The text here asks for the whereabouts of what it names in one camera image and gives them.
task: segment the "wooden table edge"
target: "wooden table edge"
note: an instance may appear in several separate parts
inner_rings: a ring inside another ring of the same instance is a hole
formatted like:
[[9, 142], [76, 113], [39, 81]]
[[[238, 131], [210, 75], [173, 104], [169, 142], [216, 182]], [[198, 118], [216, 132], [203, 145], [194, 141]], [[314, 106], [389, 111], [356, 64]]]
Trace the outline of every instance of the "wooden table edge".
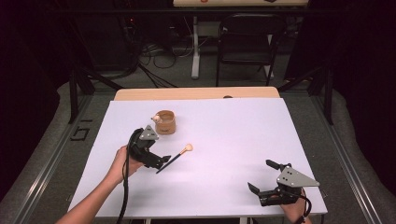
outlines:
[[207, 88], [164, 88], [122, 89], [117, 91], [115, 101], [133, 100], [193, 100], [221, 99], [224, 97], [280, 98], [275, 87], [207, 87]]

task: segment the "stick with ball tip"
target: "stick with ball tip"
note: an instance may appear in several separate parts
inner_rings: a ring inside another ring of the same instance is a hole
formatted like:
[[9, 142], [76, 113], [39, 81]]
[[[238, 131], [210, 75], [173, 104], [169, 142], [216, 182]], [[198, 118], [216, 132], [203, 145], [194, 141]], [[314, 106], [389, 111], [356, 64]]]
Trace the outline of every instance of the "stick with ball tip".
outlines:
[[183, 150], [181, 150], [180, 153], [177, 154], [177, 156], [175, 156], [172, 160], [170, 160], [168, 163], [165, 164], [165, 166], [163, 166], [160, 170], [157, 171], [158, 174], [160, 171], [162, 171], [163, 169], [165, 169], [166, 166], [168, 166], [170, 163], [172, 163], [173, 161], [175, 161], [177, 158], [179, 158], [181, 155], [183, 155], [186, 151], [192, 151], [192, 144], [187, 144]]

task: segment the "gray carpet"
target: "gray carpet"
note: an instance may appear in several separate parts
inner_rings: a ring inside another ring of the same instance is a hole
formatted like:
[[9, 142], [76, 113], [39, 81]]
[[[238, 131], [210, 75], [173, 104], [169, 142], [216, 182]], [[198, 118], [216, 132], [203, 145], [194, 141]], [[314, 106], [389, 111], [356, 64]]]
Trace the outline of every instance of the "gray carpet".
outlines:
[[[191, 79], [191, 56], [177, 58], [174, 66], [159, 68], [153, 64], [153, 59], [142, 58], [148, 62], [147, 68], [152, 73], [165, 78], [179, 87], [213, 87], [215, 85], [216, 56], [211, 46], [202, 47], [200, 78]], [[276, 59], [275, 76], [270, 85], [279, 87], [284, 84], [285, 73], [289, 54], [280, 54]], [[172, 64], [171, 58], [156, 58], [157, 65], [168, 66]], [[262, 86], [262, 73], [257, 69], [246, 67], [223, 67], [220, 86]], [[105, 74], [113, 77], [114, 73]], [[149, 78], [137, 69], [132, 75], [114, 80], [125, 88], [154, 88]], [[61, 94], [60, 106], [57, 113], [43, 136], [35, 153], [20, 177], [0, 203], [0, 223], [53, 223], [62, 216], [69, 205], [70, 196], [73, 195], [79, 178], [85, 166], [85, 161], [90, 153], [93, 141], [99, 130], [101, 120], [106, 112], [108, 102], [114, 97], [115, 92], [103, 83], [92, 81], [97, 89], [94, 96], [82, 97], [80, 102], [88, 102], [87, 107], [81, 108], [81, 117], [76, 123], [67, 124], [70, 115], [68, 86], [65, 84], [59, 89]], [[308, 97], [305, 90], [308, 82], [303, 82], [295, 87], [297, 91], [282, 93], [290, 110], [297, 133], [300, 136], [305, 154], [310, 162], [315, 177], [321, 183], [320, 189], [327, 197], [324, 201], [329, 214], [325, 216], [325, 223], [372, 223], [368, 221], [357, 200], [355, 190], [347, 179], [346, 170], [340, 164], [336, 153], [336, 145], [328, 132], [328, 126], [323, 122], [321, 111], [316, 108], [315, 100]], [[379, 214], [382, 223], [396, 223], [396, 200], [380, 183], [367, 160], [361, 155], [356, 144], [353, 126], [350, 122], [345, 101], [337, 92], [334, 93], [332, 117], [333, 128], [340, 137], [341, 144], [351, 158], [352, 165], [367, 189], [375, 211]], [[72, 141], [84, 134], [84, 129], [89, 129], [85, 141]], [[64, 142], [60, 139], [66, 135]], [[47, 162], [54, 156], [58, 148], [62, 148], [58, 162], [51, 167], [49, 182], [42, 185], [36, 195], [36, 200], [29, 203], [31, 191], [36, 184], [36, 178], [43, 173]], [[314, 223], [320, 223], [320, 217], [313, 217]], [[258, 218], [260, 223], [282, 223], [281, 217]], [[95, 223], [114, 223], [114, 219], [96, 219]]]

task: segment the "table leg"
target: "table leg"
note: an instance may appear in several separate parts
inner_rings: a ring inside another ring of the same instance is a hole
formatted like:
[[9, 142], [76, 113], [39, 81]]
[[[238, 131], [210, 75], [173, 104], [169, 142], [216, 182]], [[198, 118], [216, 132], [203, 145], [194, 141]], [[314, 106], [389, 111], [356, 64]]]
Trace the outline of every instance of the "table leg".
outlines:
[[193, 36], [194, 39], [194, 55], [192, 60], [192, 71], [191, 71], [191, 78], [197, 79], [199, 77], [199, 46], [198, 46], [198, 20], [195, 16], [193, 19]]

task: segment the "human hand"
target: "human hand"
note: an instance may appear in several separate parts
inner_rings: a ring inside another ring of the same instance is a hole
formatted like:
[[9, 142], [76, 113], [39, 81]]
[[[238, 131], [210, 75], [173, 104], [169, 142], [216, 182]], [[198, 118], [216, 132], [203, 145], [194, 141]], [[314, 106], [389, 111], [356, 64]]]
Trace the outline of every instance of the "human hand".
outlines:
[[[299, 198], [296, 203], [290, 204], [281, 204], [285, 216], [291, 223], [295, 223], [305, 212], [305, 199]], [[305, 224], [309, 224], [311, 221], [308, 217], [305, 218]]]
[[[107, 175], [105, 176], [105, 180], [111, 181], [114, 184], [118, 185], [120, 182], [123, 180], [122, 174], [125, 173], [125, 160], [126, 160], [126, 155], [127, 155], [127, 149], [126, 146], [121, 147], [117, 153], [116, 157], [114, 158], [113, 163], [110, 166], [110, 169], [107, 172]], [[129, 171], [128, 175], [131, 176], [134, 172], [137, 171], [142, 165], [144, 165], [142, 162], [135, 161], [132, 158], [129, 158]]]

